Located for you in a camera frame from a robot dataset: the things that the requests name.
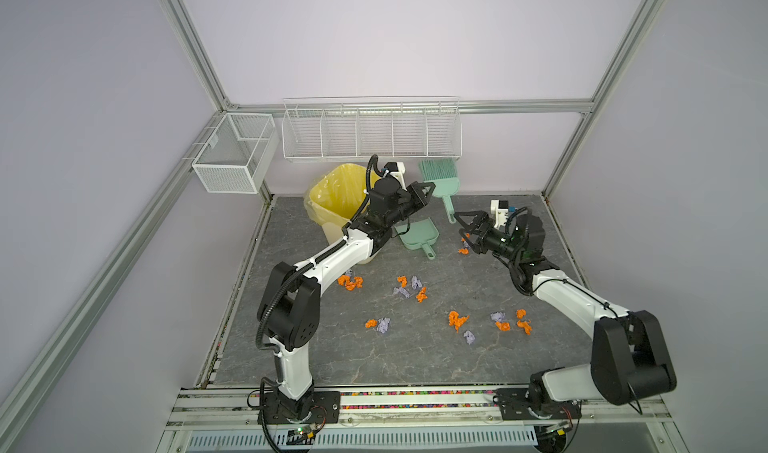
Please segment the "green plastic dustpan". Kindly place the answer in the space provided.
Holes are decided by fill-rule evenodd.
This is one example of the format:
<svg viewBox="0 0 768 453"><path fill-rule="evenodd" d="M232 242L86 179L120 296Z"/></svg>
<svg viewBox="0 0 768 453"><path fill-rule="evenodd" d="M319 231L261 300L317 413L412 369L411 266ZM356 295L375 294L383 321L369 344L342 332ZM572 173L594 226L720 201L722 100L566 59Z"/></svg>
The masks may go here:
<svg viewBox="0 0 768 453"><path fill-rule="evenodd" d="M410 232L398 238L407 250L421 251L428 260L436 259L433 245L439 238L439 232L431 218L411 222Z"/></svg>

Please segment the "green hand brush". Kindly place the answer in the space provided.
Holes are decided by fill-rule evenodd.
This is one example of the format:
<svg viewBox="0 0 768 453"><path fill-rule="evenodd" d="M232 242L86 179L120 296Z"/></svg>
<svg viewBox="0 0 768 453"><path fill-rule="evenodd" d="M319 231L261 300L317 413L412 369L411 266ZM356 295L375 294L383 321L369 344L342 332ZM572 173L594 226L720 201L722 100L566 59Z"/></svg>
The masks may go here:
<svg viewBox="0 0 768 453"><path fill-rule="evenodd" d="M452 158L428 159L420 161L418 167L423 181L435 184L433 195L442 200L448 221L455 224L452 197L460 189L456 161Z"/></svg>

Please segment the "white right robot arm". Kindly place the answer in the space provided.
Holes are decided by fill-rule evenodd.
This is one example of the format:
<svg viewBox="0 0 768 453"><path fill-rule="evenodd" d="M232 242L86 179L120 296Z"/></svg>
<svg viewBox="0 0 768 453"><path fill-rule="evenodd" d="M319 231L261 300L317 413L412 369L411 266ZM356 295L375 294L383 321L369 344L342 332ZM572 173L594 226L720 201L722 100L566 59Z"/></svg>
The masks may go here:
<svg viewBox="0 0 768 453"><path fill-rule="evenodd" d="M591 340L588 363L532 375L526 394L532 413L548 415L555 407L590 400L639 410L641 400L676 389L658 318L609 302L547 259L539 217L520 208L501 227L484 211L457 212L454 218L470 249L497 259L518 293L551 305Z"/></svg>

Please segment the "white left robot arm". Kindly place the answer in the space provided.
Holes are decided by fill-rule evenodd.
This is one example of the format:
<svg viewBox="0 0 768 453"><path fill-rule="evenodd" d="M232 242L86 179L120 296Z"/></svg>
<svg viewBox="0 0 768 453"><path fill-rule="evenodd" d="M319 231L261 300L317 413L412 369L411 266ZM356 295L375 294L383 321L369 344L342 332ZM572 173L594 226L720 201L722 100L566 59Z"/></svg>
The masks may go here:
<svg viewBox="0 0 768 453"><path fill-rule="evenodd" d="M364 170L362 201L343 224L341 238L298 263L280 262L270 272L255 344L273 355L273 387L294 409L313 393L308 344L319 327L323 294L342 274L377 254L394 237L395 226L424 209L436 191L433 182L404 185L400 176L396 163L380 167L372 155Z"/></svg>

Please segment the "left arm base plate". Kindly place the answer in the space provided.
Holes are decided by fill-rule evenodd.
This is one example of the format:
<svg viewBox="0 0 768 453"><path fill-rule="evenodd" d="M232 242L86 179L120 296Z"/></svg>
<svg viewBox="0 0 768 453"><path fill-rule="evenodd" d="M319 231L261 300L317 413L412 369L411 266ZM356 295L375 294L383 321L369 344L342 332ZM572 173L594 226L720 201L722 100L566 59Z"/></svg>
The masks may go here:
<svg viewBox="0 0 768 453"><path fill-rule="evenodd" d="M341 412L341 392L309 391L298 400L293 400L279 391L267 391L262 404L263 416L270 425L335 424Z"/></svg>

